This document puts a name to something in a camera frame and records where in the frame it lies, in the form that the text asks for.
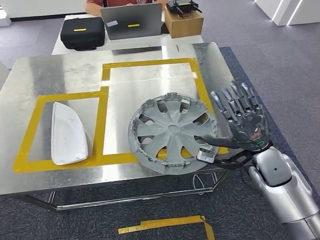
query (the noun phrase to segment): white plastic part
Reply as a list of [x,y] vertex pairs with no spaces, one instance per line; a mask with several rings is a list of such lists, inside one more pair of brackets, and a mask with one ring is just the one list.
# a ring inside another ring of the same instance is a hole
[[62,103],[54,103],[51,156],[57,165],[73,164],[88,157],[86,134],[75,111]]
[[213,164],[216,153],[205,148],[200,148],[196,155],[196,158],[200,161]]

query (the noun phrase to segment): black carrying case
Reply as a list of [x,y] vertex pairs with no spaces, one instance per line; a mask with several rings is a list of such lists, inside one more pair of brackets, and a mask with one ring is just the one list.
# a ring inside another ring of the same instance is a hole
[[60,37],[67,49],[94,50],[105,44],[105,25],[101,17],[69,19],[63,22]]

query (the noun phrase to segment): hubcap center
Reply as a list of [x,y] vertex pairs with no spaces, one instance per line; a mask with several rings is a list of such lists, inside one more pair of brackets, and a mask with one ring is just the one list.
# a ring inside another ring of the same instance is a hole
[[169,131],[173,132],[173,133],[177,133],[179,132],[179,127],[176,126],[176,125],[169,125],[168,127],[168,129],[169,129]]

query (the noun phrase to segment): metal table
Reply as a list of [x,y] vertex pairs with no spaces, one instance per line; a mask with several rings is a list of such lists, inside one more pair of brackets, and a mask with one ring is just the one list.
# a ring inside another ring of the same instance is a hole
[[[122,67],[112,69],[109,81],[102,81],[103,64],[162,59],[195,58],[208,92],[229,85],[233,77],[215,43],[168,45],[160,47],[79,52],[68,55],[20,58],[0,92],[0,195],[50,210],[68,210],[91,206],[153,199],[177,195],[212,192],[214,186],[202,189],[167,192],[155,195],[57,206],[55,191],[75,187],[105,186],[165,176],[140,163],[122,163],[75,169],[16,173],[13,164],[34,111],[38,96],[99,91],[109,87],[103,154],[130,152],[128,126],[142,103],[168,92],[198,96],[194,72],[187,64]],[[75,110],[89,139],[93,139],[97,120],[97,98],[69,100],[63,103]],[[226,122],[214,106],[220,127],[226,133]],[[52,103],[45,104],[28,154],[28,161],[51,159]],[[222,171],[206,166],[195,174]],[[48,201],[29,194],[52,192]]]

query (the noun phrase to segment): yellow label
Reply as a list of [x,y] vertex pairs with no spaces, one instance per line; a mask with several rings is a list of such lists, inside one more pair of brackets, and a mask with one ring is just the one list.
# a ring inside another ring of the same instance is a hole
[[131,24],[131,25],[128,25],[128,28],[133,28],[133,27],[140,27],[140,24]]
[[73,30],[73,32],[83,32],[83,31],[86,31],[87,28],[80,28],[80,29],[75,29]]

